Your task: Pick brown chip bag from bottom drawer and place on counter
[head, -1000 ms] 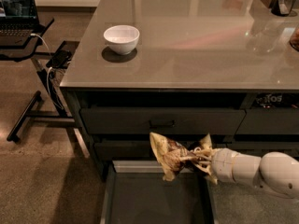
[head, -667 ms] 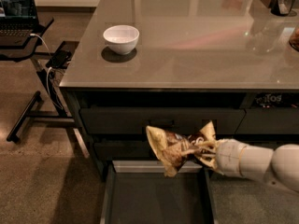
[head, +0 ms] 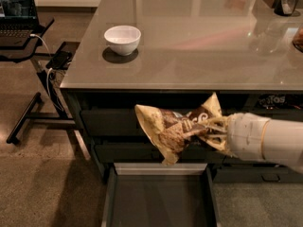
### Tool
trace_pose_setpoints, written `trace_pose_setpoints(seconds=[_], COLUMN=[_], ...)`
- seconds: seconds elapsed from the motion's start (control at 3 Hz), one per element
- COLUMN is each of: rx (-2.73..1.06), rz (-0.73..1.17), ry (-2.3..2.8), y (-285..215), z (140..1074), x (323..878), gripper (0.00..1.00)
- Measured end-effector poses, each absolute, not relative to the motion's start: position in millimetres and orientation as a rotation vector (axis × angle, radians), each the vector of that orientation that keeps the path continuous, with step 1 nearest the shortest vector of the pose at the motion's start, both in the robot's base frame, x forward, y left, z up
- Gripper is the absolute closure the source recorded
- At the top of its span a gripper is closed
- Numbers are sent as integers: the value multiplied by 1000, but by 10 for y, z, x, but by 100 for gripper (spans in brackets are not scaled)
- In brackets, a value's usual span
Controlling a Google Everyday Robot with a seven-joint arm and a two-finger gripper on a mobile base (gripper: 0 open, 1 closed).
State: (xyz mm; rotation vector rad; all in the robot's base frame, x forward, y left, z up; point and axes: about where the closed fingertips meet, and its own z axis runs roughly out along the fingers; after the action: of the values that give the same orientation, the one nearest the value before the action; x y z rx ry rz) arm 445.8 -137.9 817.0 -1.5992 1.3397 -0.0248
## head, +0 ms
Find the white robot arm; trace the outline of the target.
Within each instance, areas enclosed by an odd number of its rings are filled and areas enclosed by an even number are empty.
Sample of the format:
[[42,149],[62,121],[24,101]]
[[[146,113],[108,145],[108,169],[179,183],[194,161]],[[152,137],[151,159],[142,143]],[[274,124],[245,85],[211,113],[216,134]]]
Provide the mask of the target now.
[[273,163],[303,173],[303,123],[252,113],[203,121],[204,140],[218,152],[243,161]]

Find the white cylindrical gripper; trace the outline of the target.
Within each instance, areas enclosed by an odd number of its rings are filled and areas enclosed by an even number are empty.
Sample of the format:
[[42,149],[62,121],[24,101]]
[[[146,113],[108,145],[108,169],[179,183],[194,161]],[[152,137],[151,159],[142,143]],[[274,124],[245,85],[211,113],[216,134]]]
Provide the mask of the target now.
[[270,118],[252,113],[234,113],[207,119],[205,125],[214,131],[226,134],[207,134],[202,139],[218,152],[231,152],[243,161],[263,161],[262,141]]

